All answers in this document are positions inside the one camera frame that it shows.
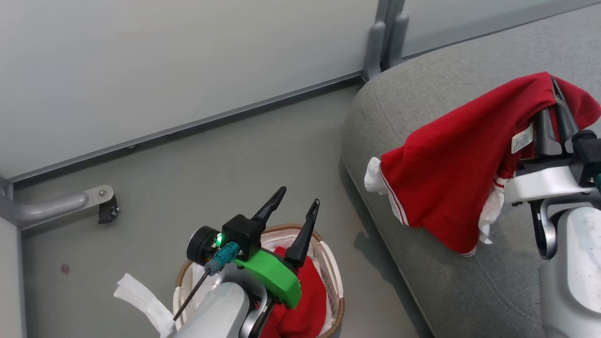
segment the sofa cushion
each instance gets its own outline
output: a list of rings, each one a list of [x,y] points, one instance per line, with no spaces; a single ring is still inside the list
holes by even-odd
[[[388,198],[365,191],[367,162],[415,129],[520,76],[547,71],[601,98],[601,5],[459,43],[403,62],[362,88],[343,160],[436,337],[537,337],[541,264],[528,205],[504,206],[492,245],[464,258],[401,225]],[[601,131],[597,122],[592,129]]]

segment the clothing tag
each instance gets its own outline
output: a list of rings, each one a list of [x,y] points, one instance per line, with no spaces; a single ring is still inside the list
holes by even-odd
[[[518,150],[529,145],[532,141],[534,141],[534,122],[531,122],[525,131],[511,138],[511,153],[517,153]]]

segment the green gripper part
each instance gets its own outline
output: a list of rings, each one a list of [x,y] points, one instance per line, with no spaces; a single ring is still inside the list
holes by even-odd
[[[287,306],[295,309],[299,304],[302,292],[298,278],[273,254],[259,250],[246,262],[234,259],[234,263],[247,269]]]

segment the teal connector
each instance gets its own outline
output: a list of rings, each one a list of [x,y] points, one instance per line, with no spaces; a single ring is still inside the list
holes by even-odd
[[[217,251],[213,255],[213,258],[204,265],[205,272],[208,272],[209,276],[212,276],[221,271],[226,264],[231,263],[238,257],[239,250],[240,247],[235,242],[229,242],[221,250]]]

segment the metal bracket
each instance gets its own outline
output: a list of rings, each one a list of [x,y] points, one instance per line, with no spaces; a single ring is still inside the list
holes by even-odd
[[[403,13],[404,0],[380,0],[375,23],[367,39],[363,66],[365,82],[401,63],[409,15]]]
[[[94,206],[99,206],[99,223],[110,223],[118,215],[117,199],[111,186],[101,185],[38,204],[21,204],[2,196],[0,217],[19,230],[25,230]]]
[[[0,198],[13,199],[13,184],[0,177]]]

